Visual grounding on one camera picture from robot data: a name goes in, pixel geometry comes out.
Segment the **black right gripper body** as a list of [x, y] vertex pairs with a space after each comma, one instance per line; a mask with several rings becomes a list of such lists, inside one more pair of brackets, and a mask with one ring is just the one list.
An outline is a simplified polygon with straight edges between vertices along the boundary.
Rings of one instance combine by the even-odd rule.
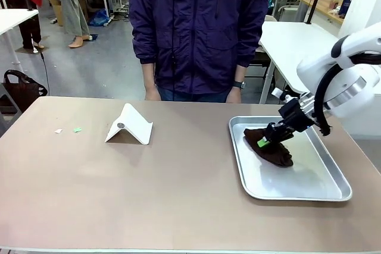
[[314, 125], [314, 121], [302, 110], [299, 100], [293, 98], [279, 109], [282, 123], [292, 131], [303, 132]]

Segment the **dark brown cloth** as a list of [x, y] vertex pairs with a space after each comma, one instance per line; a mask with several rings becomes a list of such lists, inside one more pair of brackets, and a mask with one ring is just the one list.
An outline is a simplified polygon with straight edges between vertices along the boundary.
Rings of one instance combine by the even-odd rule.
[[258, 142], [264, 137], [264, 128], [244, 130], [244, 138], [250, 148], [265, 161], [277, 167], [292, 167], [293, 160], [289, 150], [282, 143], [268, 143], [262, 147]]

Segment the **person's left forearm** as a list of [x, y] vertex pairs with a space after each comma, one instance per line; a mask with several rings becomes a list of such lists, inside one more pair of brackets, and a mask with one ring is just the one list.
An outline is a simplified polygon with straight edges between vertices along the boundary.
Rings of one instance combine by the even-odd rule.
[[235, 71], [235, 81], [242, 83], [245, 79], [246, 75], [246, 67], [243, 67], [241, 65], [236, 66], [236, 71]]

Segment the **person's right forearm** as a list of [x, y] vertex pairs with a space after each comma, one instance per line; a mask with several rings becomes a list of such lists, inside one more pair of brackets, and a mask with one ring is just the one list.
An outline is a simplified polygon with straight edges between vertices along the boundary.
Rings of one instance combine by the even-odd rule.
[[155, 88], [155, 64], [142, 64], [142, 72], [145, 89]]

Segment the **person's left hand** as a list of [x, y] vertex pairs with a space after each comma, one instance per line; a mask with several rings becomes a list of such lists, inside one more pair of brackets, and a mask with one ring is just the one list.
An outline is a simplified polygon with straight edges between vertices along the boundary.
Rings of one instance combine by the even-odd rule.
[[241, 90], [238, 87], [232, 87], [227, 98], [226, 103], [240, 104], [241, 103]]

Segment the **person's right hand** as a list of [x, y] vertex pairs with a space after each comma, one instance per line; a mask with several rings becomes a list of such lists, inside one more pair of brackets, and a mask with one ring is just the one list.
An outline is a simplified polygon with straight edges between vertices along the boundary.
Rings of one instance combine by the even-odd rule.
[[156, 86], [150, 86], [145, 88], [145, 100], [146, 101], [160, 101], [161, 96]]

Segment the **silver metal tray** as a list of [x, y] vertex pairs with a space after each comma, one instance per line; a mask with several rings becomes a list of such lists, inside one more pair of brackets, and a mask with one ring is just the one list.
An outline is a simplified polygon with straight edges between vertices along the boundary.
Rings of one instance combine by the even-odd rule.
[[237, 116], [228, 126], [243, 189], [262, 200], [346, 202], [352, 188], [313, 128], [284, 142], [293, 160], [277, 167], [259, 157], [245, 139], [245, 129], [267, 127], [279, 116]]

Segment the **large white table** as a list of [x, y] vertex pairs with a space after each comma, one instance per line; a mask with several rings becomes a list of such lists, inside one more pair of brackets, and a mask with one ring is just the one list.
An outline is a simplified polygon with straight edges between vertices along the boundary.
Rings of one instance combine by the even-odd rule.
[[274, 70], [278, 70], [293, 91], [306, 92], [308, 89], [296, 73], [298, 64], [308, 56], [326, 52], [338, 39], [316, 24], [265, 21], [262, 30], [260, 45], [271, 62], [260, 104], [266, 103]]

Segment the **blue jeans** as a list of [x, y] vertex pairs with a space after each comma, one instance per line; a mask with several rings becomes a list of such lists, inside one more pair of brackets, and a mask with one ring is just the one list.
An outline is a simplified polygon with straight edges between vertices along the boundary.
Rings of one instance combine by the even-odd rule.
[[207, 94], [190, 94], [172, 91], [157, 87], [162, 101], [178, 101], [178, 102], [217, 102], [225, 103], [230, 90], [226, 90], [221, 93], [207, 93]]

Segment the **wooden side table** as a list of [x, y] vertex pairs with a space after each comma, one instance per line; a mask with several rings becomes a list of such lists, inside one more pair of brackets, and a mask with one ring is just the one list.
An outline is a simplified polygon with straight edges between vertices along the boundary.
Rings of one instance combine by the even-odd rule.
[[[300, 0], [300, 3], [308, 5], [308, 10], [304, 19], [305, 21], [307, 21], [309, 18], [314, 0]], [[329, 7], [329, 5], [330, 5], [330, 0], [318, 0], [311, 22], [317, 24], [319, 21], [320, 22], [325, 21], [329, 24], [341, 26], [343, 24], [343, 19], [341, 19], [335, 11], [332, 12], [332, 9]]]

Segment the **dark blue can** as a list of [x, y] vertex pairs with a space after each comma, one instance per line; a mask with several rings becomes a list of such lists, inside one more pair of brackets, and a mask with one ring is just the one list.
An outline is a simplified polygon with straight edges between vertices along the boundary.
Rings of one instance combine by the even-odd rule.
[[341, 18], [341, 19], [344, 19], [347, 12], [348, 12], [348, 9], [349, 9], [349, 6], [351, 4], [351, 1], [352, 0], [343, 0], [342, 1], [342, 4], [341, 4], [341, 7], [339, 9], [339, 12], [338, 12], [338, 16]]

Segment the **person in purple jacket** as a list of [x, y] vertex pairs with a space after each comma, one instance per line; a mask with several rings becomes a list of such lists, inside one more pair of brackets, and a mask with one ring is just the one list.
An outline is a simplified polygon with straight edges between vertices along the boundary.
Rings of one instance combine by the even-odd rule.
[[268, 0], [129, 0], [133, 49], [154, 64], [155, 84], [187, 94], [221, 93], [255, 55]]

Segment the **white folded stand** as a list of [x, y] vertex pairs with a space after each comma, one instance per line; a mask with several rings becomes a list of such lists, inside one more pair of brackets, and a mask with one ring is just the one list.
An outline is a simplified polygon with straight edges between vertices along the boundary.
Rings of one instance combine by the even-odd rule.
[[148, 145], [152, 128], [153, 123], [148, 122], [132, 104], [125, 104], [119, 117], [112, 123], [105, 142], [108, 142], [119, 131], [125, 130], [140, 144]]

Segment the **blue plastic bag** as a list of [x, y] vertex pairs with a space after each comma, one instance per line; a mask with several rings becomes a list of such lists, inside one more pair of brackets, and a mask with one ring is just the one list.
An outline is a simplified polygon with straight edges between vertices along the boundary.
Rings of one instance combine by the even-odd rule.
[[105, 8], [97, 10], [89, 20], [89, 25], [93, 27], [102, 27], [107, 26], [110, 23], [111, 19], [107, 14]]

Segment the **person in khaki trousers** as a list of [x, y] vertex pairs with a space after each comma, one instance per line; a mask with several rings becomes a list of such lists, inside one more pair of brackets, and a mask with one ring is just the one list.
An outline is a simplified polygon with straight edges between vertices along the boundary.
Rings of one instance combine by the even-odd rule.
[[91, 40], [89, 28], [78, 0], [61, 0], [63, 25], [66, 33], [73, 35], [69, 48], [83, 46], [83, 42]]

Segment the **cardboard box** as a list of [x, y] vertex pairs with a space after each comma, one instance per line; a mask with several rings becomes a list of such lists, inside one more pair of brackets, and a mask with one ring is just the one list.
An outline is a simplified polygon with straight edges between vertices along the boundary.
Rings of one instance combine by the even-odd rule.
[[60, 0], [49, 0], [53, 7], [55, 18], [59, 26], [63, 26], [62, 6]]

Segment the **black handbag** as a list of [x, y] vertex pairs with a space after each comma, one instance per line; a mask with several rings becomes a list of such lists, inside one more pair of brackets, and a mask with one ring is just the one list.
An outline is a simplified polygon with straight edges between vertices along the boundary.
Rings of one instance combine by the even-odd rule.
[[21, 111], [25, 111], [39, 97], [48, 94], [47, 88], [21, 71], [7, 70], [4, 73], [4, 88]]

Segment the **person in dark trousers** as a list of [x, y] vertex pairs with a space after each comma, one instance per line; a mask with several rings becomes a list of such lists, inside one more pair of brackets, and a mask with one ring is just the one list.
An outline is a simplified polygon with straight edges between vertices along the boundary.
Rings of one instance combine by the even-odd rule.
[[35, 46], [37, 46], [39, 49], [43, 49], [43, 45], [40, 44], [42, 36], [39, 16], [37, 14], [22, 22], [19, 25], [19, 29], [23, 39], [24, 49], [33, 49]]

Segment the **small white table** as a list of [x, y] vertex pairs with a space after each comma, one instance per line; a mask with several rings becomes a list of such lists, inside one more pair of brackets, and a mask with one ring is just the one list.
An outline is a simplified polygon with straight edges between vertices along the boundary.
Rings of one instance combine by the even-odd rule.
[[20, 61], [17, 58], [13, 44], [9, 35], [9, 31], [20, 23], [38, 15], [38, 10], [24, 9], [0, 9], [0, 36], [5, 40], [8, 52], [11, 54], [11, 63], [15, 70], [23, 71]]

